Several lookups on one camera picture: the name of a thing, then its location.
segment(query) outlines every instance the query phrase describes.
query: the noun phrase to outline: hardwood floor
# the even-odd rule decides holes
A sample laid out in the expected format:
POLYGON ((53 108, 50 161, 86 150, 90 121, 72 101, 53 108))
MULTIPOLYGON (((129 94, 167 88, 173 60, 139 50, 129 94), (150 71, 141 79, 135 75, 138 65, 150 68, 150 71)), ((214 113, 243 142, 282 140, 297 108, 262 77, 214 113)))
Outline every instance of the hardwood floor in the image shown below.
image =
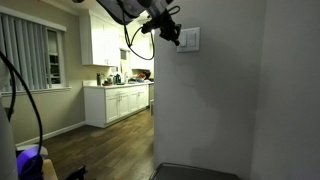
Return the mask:
POLYGON ((153 172, 149 109, 108 128, 83 126, 43 142, 59 179, 86 165, 86 180, 144 180, 153 172))

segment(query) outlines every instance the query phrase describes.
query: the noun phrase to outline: vertical blinds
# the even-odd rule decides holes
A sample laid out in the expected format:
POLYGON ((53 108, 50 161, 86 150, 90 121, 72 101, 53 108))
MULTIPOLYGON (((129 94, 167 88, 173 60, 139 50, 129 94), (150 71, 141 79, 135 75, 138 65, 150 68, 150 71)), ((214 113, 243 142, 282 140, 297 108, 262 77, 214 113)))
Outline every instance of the vertical blinds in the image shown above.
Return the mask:
MULTIPOLYGON (((51 88, 47 28, 0 13, 0 50, 21 74, 30 90, 51 88)), ((17 91, 23 87, 16 79, 17 91)), ((10 82, 2 89, 12 90, 10 82)))

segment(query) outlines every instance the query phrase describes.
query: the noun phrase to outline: kitchen counter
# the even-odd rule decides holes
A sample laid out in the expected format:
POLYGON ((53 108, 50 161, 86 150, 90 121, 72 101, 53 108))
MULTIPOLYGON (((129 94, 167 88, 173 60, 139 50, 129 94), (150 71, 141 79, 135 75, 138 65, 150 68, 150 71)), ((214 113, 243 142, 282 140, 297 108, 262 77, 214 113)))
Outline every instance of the kitchen counter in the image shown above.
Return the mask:
POLYGON ((90 88, 104 88, 104 89, 113 89, 113 88, 125 88, 125 87, 132 87, 132 86, 142 86, 142 85, 149 85, 154 84, 154 82, 149 83, 133 83, 133 84, 124 84, 124 85, 110 85, 110 86, 98 86, 96 85, 96 82, 92 83, 86 83, 83 82, 83 87, 90 87, 90 88))

